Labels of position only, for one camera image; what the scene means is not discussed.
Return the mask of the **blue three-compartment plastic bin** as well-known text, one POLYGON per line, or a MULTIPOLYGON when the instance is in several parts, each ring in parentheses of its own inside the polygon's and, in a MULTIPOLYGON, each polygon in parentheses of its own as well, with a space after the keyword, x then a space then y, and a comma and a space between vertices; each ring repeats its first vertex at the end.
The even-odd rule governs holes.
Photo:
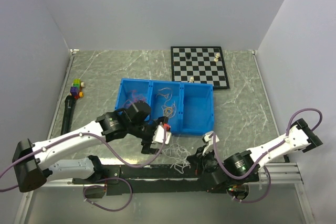
POLYGON ((137 101, 151 107, 150 119, 167 116, 175 135, 200 136, 214 129, 214 92, 210 84, 121 79, 115 108, 128 108, 137 101))

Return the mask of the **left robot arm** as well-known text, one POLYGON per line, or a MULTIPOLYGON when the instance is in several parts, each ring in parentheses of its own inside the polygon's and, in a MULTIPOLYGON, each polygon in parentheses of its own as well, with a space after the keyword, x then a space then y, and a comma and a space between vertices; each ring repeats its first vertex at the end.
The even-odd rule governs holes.
POLYGON ((130 134, 141 139, 143 151, 157 157, 161 150, 152 149, 153 143, 168 144, 171 138, 167 117, 147 120, 151 107, 143 101, 107 112, 89 124, 62 136, 32 143, 20 141, 15 149, 12 163, 19 191, 33 191, 48 181, 80 178, 92 183, 103 179, 103 168, 96 156, 78 161, 65 160, 67 155, 79 150, 124 138, 130 134))

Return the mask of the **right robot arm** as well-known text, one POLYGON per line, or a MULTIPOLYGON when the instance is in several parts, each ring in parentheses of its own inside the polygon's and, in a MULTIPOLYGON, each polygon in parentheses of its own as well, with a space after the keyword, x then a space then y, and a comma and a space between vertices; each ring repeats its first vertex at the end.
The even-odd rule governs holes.
POLYGON ((195 174, 206 191, 257 182, 258 171, 273 159, 296 151, 305 153, 323 144, 304 119, 295 121, 288 135, 283 134, 265 144, 235 153, 224 161, 215 156, 213 144, 218 143, 219 138, 214 131, 205 133, 203 142, 205 145, 188 156, 187 161, 195 167, 195 174))

